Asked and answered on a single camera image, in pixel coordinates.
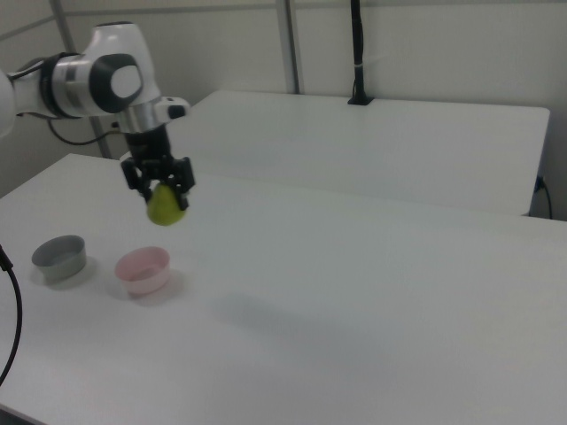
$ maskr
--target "green pear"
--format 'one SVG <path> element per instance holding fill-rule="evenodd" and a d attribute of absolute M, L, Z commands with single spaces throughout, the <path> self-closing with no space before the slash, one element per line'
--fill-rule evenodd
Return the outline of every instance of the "green pear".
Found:
<path fill-rule="evenodd" d="M 147 213 L 151 222 L 160 226 L 170 226 L 185 215 L 185 211 L 179 209 L 173 190 L 162 183 L 153 190 Z"/>

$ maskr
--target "table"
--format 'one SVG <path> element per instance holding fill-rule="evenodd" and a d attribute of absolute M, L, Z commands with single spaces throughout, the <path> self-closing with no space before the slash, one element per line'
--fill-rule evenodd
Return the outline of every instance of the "table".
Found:
<path fill-rule="evenodd" d="M 543 108 L 215 92 L 172 122 L 196 169 L 514 215 L 530 210 Z"/>
<path fill-rule="evenodd" d="M 0 405 L 48 425 L 567 420 L 565 223 L 196 178 L 170 228 L 101 158 L 0 199 L 24 303 Z M 84 237 L 88 265 L 48 286 L 29 258 L 62 234 Z M 172 281 L 131 298 L 114 264 L 151 244 Z"/>

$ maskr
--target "cable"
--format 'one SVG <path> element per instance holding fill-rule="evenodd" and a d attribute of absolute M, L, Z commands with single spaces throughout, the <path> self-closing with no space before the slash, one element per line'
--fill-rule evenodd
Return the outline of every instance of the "cable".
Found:
<path fill-rule="evenodd" d="M 63 137 L 62 135 L 60 135 L 55 128 L 53 127 L 53 120 L 47 120 L 47 125 L 49 126 L 51 133 L 53 133 L 54 136 L 56 136 L 61 142 L 66 143 L 66 144 L 70 144 L 72 146 L 86 146 L 88 144 L 93 144 L 95 142 L 98 142 L 100 139 L 103 139 L 105 137 L 107 137 L 108 135 L 117 135 L 119 132 L 118 131 L 107 131 L 106 133 L 103 133 L 102 135 L 100 135 L 99 137 L 95 137 L 94 139 L 90 139 L 87 140 L 86 142 L 72 142 L 70 140 L 65 139 L 65 137 Z"/>
<path fill-rule="evenodd" d="M 16 275 L 12 271 L 12 263 L 8 259 L 8 256 L 2 249 L 1 245 L 0 245 L 0 266 L 2 266 L 2 270 L 8 273 L 10 279 L 12 280 L 12 287 L 14 288 L 14 294 L 16 296 L 16 310 L 18 315 L 18 318 L 16 320 L 16 335 L 14 336 L 14 342 L 12 343 L 12 350 L 10 351 L 10 357 L 8 358 L 8 361 L 6 362 L 6 366 L 4 366 L 4 370 L 0 375 L 0 386 L 2 386 L 2 384 L 4 383 L 4 379 L 6 379 L 8 372 L 10 372 L 12 363 L 16 358 L 16 352 L 18 351 L 19 337 L 21 335 L 22 307 L 21 307 L 21 292 L 19 292 L 18 279 L 16 279 Z"/>
<path fill-rule="evenodd" d="M 18 78 L 24 77 L 24 76 L 28 75 L 29 73 L 32 73 L 32 72 L 37 71 L 38 69 L 41 69 L 42 66 L 43 66 L 43 62 L 40 62 L 36 66 L 32 66 L 31 68 L 28 68 L 26 71 L 22 71 L 21 73 L 16 73 L 14 75 L 8 75 L 8 79 L 10 81 L 17 80 Z"/>
<path fill-rule="evenodd" d="M 549 195 L 549 189 L 545 182 L 541 183 L 541 187 L 546 191 L 546 197 L 548 197 L 548 208 L 549 208 L 549 219 L 553 219 L 553 211 L 551 209 L 551 195 Z"/>
<path fill-rule="evenodd" d="M 551 195 L 549 194 L 549 188 L 546 184 L 546 179 L 542 175 L 538 175 L 535 179 L 535 186 L 533 188 L 533 193 L 538 193 L 540 189 L 544 189 L 546 191 L 546 197 L 548 198 L 548 210 L 549 210 L 549 219 L 553 219 L 553 209 L 551 208 Z"/>

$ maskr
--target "gray bowl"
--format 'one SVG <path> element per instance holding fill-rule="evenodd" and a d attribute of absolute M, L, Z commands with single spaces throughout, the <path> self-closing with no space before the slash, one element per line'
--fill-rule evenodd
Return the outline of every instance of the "gray bowl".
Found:
<path fill-rule="evenodd" d="M 51 239 L 35 250 L 32 263 L 50 281 L 65 279 L 87 264 L 85 241 L 72 235 Z"/>

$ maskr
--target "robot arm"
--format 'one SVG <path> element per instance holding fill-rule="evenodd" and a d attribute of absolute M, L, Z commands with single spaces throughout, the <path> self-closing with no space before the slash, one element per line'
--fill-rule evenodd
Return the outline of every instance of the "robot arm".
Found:
<path fill-rule="evenodd" d="M 53 119 L 114 115 L 132 153 L 122 162 L 128 186 L 148 203 L 151 183 L 159 181 L 174 192 L 180 210 L 189 206 L 186 197 L 195 184 L 190 160 L 173 158 L 166 131 L 170 120 L 187 114 L 189 104 L 161 96 L 138 26 L 100 25 L 82 54 L 36 59 L 7 79 L 0 73 L 0 94 L 7 105 L 0 113 L 0 135 L 10 131 L 16 114 Z"/>

